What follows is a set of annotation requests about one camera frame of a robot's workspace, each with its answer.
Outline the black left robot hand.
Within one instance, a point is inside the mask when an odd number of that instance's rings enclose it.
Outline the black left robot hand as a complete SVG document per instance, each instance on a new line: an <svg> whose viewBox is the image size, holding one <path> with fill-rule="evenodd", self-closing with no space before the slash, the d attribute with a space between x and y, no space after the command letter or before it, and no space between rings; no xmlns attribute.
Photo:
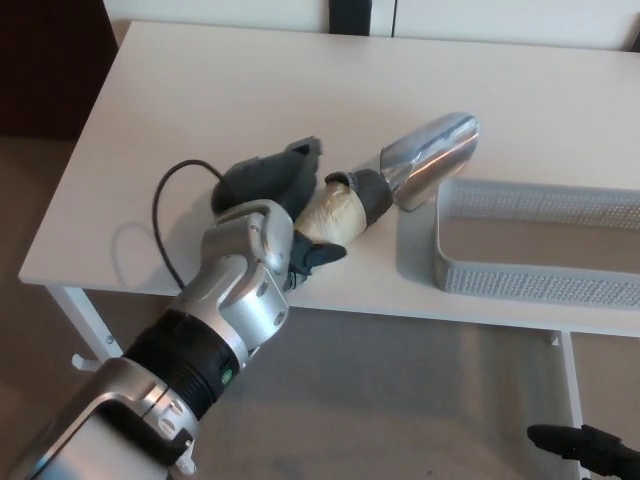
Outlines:
<svg viewBox="0 0 640 480"><path fill-rule="evenodd" d="M279 204L291 219L297 219L315 193L321 154L321 141L307 137L289 144L279 153L234 164L213 189L213 213L220 215L242 203L266 199ZM299 287L314 268L336 262L346 255L347 251L341 245L313 241L296 232L284 289Z"/></svg>

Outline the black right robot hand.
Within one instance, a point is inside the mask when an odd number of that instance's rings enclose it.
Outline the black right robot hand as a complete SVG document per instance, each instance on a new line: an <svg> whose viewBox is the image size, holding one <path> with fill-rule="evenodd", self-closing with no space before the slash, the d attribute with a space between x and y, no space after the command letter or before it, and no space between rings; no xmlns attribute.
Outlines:
<svg viewBox="0 0 640 480"><path fill-rule="evenodd" d="M564 460L601 476L639 478L639 452L625 446L619 437L589 425L580 428L537 424L527 428L533 444Z"/></svg>

